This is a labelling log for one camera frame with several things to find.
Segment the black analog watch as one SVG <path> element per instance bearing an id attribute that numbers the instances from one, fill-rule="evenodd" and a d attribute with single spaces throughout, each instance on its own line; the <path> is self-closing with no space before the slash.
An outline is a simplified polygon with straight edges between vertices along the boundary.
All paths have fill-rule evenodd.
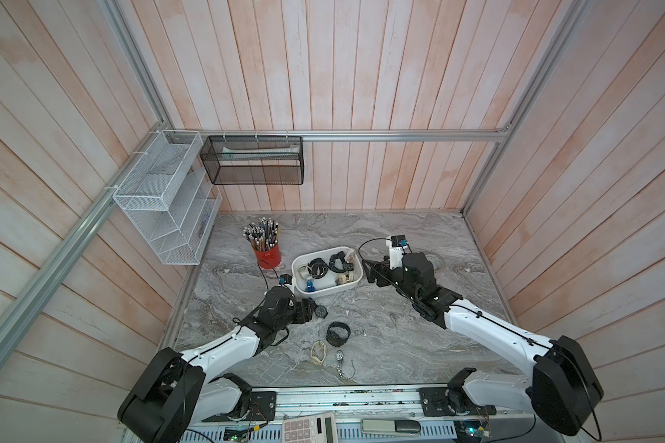
<path id="1" fill-rule="evenodd" d="M 314 309 L 314 314 L 319 319 L 326 319 L 329 315 L 329 312 L 325 306 L 316 306 Z"/>

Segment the silver rose gold watch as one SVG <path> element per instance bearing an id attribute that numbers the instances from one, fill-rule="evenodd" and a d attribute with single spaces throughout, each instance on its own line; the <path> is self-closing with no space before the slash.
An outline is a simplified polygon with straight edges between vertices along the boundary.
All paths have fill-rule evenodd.
<path id="1" fill-rule="evenodd" d="M 345 262 L 348 263 L 351 267 L 358 265 L 358 255 L 354 249 L 347 250 L 345 253 Z"/>

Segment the cream gold watch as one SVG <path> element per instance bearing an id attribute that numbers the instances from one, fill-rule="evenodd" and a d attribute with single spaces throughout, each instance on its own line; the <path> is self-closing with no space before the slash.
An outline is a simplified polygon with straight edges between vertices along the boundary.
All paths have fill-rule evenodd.
<path id="1" fill-rule="evenodd" d="M 345 273 L 345 274 L 341 273 L 335 279 L 335 283 L 337 285 L 345 285 L 345 284 L 348 284 L 349 282 L 350 282 L 350 274 L 349 273 Z"/>

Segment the large black digital watch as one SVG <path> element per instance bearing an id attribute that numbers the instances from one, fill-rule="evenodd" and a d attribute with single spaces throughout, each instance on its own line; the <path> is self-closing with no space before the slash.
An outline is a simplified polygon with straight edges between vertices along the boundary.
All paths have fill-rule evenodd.
<path id="1" fill-rule="evenodd" d="M 326 331 L 325 339 L 333 347 L 342 347 L 351 336 L 351 328 L 341 321 L 332 322 Z"/>

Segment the black chunky watch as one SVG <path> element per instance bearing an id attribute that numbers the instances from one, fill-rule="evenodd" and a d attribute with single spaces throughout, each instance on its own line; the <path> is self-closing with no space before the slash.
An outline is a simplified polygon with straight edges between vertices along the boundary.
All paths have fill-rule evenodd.
<path id="1" fill-rule="evenodd" d="M 329 266 L 322 258 L 314 258 L 314 260 L 308 263 L 307 269 L 310 278 L 319 280 L 328 273 Z"/>
<path id="2" fill-rule="evenodd" d="M 330 256 L 328 268 L 330 271 L 337 274 L 347 273 L 348 269 L 347 269 L 347 261 L 345 260 L 345 254 L 342 251 L 340 251 Z"/>

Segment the silver chain pocket watch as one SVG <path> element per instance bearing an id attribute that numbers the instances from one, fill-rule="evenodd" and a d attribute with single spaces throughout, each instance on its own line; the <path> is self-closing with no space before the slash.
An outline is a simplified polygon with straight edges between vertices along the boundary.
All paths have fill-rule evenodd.
<path id="1" fill-rule="evenodd" d="M 334 359 L 336 362 L 336 371 L 338 378 L 343 381 L 352 380 L 356 376 L 357 369 L 355 367 L 354 361 L 345 359 L 345 354 L 342 350 L 337 350 L 334 354 Z"/>

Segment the black watch green dial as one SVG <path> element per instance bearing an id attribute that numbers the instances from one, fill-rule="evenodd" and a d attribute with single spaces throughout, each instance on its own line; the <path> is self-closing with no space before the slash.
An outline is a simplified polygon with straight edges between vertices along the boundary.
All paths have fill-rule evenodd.
<path id="1" fill-rule="evenodd" d="M 339 273 L 349 273 L 354 271 L 354 256 L 351 253 L 340 251 L 335 255 L 335 259 L 341 263 Z"/>

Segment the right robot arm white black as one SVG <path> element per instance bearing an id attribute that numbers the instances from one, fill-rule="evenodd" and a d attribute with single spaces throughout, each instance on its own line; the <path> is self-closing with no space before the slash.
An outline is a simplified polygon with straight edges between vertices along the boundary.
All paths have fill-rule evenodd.
<path id="1" fill-rule="evenodd" d="M 463 370 L 449 383 L 453 398 L 532 413 L 566 436 L 579 434 L 595 418 L 604 390 L 578 341 L 550 339 L 487 313 L 440 286 L 422 253 L 393 253 L 361 264 L 371 284 L 393 287 L 423 319 L 480 343 L 522 373 L 506 377 Z"/>

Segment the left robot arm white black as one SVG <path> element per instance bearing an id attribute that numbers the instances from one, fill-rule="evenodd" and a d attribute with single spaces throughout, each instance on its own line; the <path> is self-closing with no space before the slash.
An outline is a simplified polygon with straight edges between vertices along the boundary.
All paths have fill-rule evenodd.
<path id="1" fill-rule="evenodd" d="M 247 416 L 251 385 L 229 368 L 279 345 L 278 333 L 311 321 L 317 306 L 286 285 L 275 286 L 231 332 L 182 352 L 160 350 L 123 400 L 117 420 L 143 442 L 177 442 L 204 419 Z"/>

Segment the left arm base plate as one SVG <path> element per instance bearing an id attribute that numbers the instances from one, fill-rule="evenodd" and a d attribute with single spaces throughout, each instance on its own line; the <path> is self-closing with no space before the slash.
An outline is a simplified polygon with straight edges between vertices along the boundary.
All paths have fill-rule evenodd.
<path id="1" fill-rule="evenodd" d="M 253 391 L 241 395 L 234 409 L 222 415 L 224 420 L 252 420 L 270 422 L 275 419 L 277 393 L 275 391 Z"/>

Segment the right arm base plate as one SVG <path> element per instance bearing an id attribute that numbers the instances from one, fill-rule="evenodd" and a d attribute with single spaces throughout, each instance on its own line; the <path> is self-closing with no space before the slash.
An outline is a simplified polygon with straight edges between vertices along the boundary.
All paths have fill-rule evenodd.
<path id="1" fill-rule="evenodd" d="M 496 415 L 497 408 L 492 405 L 476 405 L 461 389 L 421 388 L 420 404 L 426 417 Z"/>

